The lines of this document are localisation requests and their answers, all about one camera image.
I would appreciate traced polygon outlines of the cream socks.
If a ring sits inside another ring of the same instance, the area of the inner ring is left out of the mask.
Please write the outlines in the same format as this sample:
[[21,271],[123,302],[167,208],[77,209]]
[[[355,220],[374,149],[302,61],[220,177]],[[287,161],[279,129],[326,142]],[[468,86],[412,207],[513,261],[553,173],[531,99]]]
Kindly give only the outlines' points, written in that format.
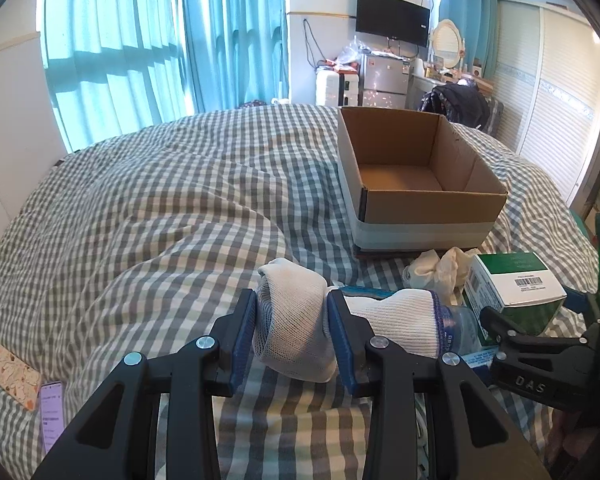
[[435,292],[442,304],[457,307],[463,303],[464,289],[471,260],[480,252],[477,248],[464,252],[453,247],[442,256],[431,249],[422,252],[402,272],[407,287]]

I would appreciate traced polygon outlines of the brown cardboard box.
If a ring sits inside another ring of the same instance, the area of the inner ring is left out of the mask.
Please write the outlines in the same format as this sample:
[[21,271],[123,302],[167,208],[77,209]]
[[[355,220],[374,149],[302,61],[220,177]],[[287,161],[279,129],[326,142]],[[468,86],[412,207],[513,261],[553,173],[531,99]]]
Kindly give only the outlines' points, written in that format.
[[475,248],[506,203],[503,183],[441,115],[343,106],[337,148],[361,255]]

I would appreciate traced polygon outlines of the smartphone with lit screen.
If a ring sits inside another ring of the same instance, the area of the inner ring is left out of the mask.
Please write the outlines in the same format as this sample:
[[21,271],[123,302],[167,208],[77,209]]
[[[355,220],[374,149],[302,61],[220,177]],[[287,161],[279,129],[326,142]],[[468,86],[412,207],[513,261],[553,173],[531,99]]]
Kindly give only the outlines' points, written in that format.
[[64,385],[61,382],[42,385],[40,416],[43,450],[47,454],[65,430]]

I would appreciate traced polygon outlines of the blue blister pill pack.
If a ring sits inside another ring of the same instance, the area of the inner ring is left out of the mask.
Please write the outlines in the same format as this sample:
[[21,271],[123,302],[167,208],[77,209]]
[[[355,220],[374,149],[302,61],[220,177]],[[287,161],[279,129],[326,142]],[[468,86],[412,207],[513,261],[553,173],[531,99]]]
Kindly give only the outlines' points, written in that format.
[[384,300],[396,293],[395,290],[383,290],[378,288],[360,286],[340,286],[340,292],[346,297],[370,298],[373,300]]

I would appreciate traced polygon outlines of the black jacket on chair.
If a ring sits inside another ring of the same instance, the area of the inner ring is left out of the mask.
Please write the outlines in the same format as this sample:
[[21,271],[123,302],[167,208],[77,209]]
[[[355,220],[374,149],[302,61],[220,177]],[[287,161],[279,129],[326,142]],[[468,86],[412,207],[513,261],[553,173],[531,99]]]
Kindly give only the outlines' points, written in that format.
[[483,129],[490,118],[486,98],[476,87],[452,82],[438,84],[426,92],[418,110],[442,115],[448,122],[477,129]]

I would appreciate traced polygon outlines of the green white medicine box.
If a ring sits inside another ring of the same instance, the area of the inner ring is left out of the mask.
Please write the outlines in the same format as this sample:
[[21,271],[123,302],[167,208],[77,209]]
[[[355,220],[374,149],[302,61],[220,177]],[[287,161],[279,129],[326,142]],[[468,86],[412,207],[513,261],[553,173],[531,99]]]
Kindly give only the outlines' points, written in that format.
[[[566,299],[554,273],[534,252],[478,254],[470,260],[464,304],[478,320],[491,307],[532,336],[541,335]],[[478,320],[484,346],[492,344]]]

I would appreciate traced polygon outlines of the white sliding wardrobe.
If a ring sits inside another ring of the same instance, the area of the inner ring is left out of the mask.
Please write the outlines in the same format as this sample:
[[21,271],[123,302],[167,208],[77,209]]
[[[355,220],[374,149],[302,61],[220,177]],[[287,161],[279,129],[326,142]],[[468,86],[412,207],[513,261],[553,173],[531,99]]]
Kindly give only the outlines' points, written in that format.
[[600,38],[577,14],[500,0],[496,53],[496,137],[572,205],[600,135]]

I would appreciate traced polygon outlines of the white suitcase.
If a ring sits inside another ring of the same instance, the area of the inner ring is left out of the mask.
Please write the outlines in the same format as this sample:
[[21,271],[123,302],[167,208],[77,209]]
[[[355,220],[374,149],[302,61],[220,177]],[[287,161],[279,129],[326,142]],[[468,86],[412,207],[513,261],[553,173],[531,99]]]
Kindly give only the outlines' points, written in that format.
[[315,74],[315,104],[329,107],[358,106],[358,74],[321,68]]

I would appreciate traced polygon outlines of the silver mini fridge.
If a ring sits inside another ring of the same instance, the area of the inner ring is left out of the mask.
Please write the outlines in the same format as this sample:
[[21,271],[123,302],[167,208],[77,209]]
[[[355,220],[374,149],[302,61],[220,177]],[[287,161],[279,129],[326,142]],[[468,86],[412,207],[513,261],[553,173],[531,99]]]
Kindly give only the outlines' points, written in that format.
[[411,65],[402,58],[364,55],[360,73],[361,105],[405,110],[410,76]]

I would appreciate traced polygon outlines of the turquoise corner curtain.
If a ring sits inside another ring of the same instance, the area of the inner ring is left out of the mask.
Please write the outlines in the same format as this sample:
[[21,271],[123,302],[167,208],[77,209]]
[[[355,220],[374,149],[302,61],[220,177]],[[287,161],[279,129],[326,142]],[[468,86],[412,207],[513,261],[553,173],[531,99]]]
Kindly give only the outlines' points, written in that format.
[[498,56],[498,0],[441,0],[439,18],[451,20],[465,40],[468,67],[478,60],[492,79]]

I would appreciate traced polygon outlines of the white sock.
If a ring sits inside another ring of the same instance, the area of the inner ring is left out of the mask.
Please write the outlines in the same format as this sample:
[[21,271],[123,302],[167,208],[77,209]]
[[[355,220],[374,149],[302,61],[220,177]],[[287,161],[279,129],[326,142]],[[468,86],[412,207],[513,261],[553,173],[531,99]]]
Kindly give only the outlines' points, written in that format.
[[[329,382],[337,369],[328,329],[327,295],[336,289],[318,273],[284,258],[259,269],[252,348],[265,366],[302,382]],[[440,356],[440,301],[426,289],[404,288],[384,300],[346,297],[354,315],[405,351]]]

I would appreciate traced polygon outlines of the turquoise window curtain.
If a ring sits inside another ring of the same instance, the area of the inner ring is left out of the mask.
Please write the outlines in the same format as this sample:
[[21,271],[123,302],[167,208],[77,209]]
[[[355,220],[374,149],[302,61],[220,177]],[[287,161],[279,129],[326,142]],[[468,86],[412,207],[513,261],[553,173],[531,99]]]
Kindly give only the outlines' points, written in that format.
[[285,0],[38,0],[66,148],[286,98]]

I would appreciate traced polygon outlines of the black wall television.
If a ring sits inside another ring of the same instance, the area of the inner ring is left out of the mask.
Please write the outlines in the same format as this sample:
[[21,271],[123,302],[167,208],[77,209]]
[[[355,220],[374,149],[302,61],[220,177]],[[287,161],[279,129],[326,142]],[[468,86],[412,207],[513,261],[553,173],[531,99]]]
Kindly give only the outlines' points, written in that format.
[[426,47],[430,10],[406,0],[356,0],[355,30]]

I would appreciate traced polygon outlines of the clear dental floss jar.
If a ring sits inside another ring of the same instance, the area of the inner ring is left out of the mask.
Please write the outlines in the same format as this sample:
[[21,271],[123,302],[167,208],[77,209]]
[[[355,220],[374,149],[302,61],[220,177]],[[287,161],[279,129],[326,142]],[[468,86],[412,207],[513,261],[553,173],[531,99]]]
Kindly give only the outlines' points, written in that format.
[[441,306],[441,352],[454,352],[459,356],[482,351],[489,344],[484,339],[479,322],[468,307]]

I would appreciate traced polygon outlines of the oval white vanity mirror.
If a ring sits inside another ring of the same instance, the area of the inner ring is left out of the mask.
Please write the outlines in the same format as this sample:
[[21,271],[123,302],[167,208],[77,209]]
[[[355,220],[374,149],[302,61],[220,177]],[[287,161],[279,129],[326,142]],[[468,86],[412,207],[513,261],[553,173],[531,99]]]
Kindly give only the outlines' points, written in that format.
[[465,57],[465,40],[455,23],[448,18],[441,20],[431,34],[432,52],[442,59],[446,70],[461,68]]

